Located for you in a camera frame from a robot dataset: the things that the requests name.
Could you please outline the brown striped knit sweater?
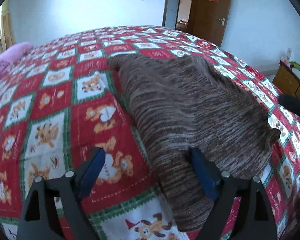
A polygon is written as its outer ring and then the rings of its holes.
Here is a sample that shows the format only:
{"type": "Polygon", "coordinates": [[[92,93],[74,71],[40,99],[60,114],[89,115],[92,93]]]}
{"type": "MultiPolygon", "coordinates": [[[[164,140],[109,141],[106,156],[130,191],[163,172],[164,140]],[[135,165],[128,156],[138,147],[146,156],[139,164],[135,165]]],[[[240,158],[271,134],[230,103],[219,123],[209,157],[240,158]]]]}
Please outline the brown striped knit sweater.
{"type": "Polygon", "coordinates": [[[181,232],[199,230],[212,202],[185,159],[199,148],[222,171],[260,175],[280,132],[255,97],[218,74],[204,57],[163,60],[139,54],[111,57],[153,173],[181,232]]]}

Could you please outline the wooden side cabinet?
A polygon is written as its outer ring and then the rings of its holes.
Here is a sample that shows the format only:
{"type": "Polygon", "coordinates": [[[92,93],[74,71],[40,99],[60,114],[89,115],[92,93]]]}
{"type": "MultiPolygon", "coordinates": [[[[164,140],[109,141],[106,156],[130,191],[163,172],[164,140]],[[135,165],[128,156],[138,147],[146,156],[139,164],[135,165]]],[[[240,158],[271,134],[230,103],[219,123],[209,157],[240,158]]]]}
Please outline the wooden side cabinet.
{"type": "Polygon", "coordinates": [[[273,84],[283,93],[300,99],[300,79],[280,60],[273,84]]]}

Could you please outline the colourful items on cabinet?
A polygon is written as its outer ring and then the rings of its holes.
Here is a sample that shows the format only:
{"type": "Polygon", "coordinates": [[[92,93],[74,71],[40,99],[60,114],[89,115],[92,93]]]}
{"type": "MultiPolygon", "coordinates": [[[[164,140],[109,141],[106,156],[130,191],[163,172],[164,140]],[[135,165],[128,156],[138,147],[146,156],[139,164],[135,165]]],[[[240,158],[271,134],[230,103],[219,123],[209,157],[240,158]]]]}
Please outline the colourful items on cabinet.
{"type": "Polygon", "coordinates": [[[291,61],[292,49],[287,48],[287,52],[283,54],[280,60],[297,76],[300,80],[300,64],[296,61],[291,61]]]}

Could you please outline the red white cartoon bedspread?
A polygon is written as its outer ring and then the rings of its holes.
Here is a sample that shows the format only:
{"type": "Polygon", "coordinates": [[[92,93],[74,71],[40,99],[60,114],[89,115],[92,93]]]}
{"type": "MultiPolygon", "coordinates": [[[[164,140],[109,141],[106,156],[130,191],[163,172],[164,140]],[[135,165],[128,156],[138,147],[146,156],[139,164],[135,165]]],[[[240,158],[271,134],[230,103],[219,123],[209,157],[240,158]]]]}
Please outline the red white cartoon bedspread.
{"type": "Polygon", "coordinates": [[[91,147],[106,148],[100,179],[83,207],[101,239],[195,239],[177,229],[149,168],[117,75],[119,54],[155,59],[199,55],[250,91],[281,131],[264,184],[282,234],[300,198],[300,117],[277,103],[279,90],[215,44],[165,27],[90,30],[32,49],[0,76],[0,231],[15,239],[22,203],[37,176],[61,177],[91,147]]]}

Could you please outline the brown wooden door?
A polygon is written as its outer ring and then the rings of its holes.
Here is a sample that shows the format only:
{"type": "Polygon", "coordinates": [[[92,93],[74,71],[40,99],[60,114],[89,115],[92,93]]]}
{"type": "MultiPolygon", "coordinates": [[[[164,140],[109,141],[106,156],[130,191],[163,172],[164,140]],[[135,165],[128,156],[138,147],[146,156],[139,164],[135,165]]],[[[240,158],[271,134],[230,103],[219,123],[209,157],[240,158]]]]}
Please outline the brown wooden door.
{"type": "Polygon", "coordinates": [[[192,0],[187,32],[220,46],[230,5],[231,0],[192,0]]]}

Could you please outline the pink folded blanket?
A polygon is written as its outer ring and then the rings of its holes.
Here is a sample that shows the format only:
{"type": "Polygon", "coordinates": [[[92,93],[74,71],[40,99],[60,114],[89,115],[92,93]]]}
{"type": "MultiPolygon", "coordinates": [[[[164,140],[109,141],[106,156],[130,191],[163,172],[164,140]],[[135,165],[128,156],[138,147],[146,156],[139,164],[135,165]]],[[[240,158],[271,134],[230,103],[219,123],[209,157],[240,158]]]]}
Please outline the pink folded blanket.
{"type": "Polygon", "coordinates": [[[25,54],[33,49],[30,42],[14,44],[0,54],[0,75],[10,66],[20,60],[25,54]]]}

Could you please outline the window with curtain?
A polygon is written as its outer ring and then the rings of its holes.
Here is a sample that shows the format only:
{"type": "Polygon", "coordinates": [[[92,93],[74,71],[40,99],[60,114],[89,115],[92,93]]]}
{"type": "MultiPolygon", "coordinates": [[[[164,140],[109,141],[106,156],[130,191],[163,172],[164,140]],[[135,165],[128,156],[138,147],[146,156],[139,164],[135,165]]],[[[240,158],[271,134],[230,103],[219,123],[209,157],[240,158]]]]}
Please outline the window with curtain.
{"type": "Polygon", "coordinates": [[[16,44],[12,27],[12,15],[9,9],[9,0],[4,0],[0,6],[0,45],[2,51],[16,44]]]}

